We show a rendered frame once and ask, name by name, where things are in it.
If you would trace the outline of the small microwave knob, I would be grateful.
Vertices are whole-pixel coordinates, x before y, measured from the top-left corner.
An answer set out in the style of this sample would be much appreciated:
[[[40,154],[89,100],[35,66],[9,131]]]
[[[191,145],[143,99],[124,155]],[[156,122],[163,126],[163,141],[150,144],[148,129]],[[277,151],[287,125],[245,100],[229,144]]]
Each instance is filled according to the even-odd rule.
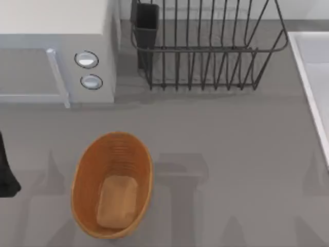
[[[88,90],[98,90],[103,86],[103,80],[94,74],[86,75],[80,78],[80,84]]]

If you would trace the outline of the orange wicker basket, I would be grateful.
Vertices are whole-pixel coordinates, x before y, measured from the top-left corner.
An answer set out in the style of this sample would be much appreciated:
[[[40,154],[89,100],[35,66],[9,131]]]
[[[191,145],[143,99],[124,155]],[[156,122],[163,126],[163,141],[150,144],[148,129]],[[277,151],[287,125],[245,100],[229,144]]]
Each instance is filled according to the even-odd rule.
[[[135,179],[136,213],[127,227],[105,227],[97,222],[101,188],[111,175]],[[86,234],[99,239],[119,239],[136,230],[152,196],[154,167],[147,146],[127,132],[110,132],[100,136],[80,158],[71,186],[71,212]]]

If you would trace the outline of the large microwave knob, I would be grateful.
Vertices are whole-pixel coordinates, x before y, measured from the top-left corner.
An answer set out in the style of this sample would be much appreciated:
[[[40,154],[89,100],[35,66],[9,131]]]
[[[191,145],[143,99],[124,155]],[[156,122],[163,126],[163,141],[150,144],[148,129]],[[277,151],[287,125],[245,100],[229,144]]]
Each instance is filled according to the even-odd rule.
[[[92,69],[99,64],[98,56],[87,50],[75,54],[74,61],[78,66],[85,69]]]

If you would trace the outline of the black cutlery holder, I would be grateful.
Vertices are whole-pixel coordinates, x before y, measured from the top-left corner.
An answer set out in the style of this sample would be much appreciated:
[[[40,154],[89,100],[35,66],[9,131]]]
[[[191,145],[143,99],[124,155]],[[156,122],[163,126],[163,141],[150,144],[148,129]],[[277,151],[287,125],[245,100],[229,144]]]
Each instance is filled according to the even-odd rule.
[[[159,6],[132,0],[131,24],[136,39],[138,69],[149,67],[159,26]]]

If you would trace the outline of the pale microwave oven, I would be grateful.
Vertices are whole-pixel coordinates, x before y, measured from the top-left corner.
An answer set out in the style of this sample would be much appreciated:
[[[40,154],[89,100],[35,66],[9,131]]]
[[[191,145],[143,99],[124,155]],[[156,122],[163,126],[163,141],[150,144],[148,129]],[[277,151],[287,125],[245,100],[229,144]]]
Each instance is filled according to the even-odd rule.
[[[0,103],[63,103],[46,55],[57,63],[69,92],[70,106],[115,101],[121,43],[118,0],[0,0]],[[91,51],[92,69],[74,56]],[[80,78],[94,74],[102,88],[88,90]]]

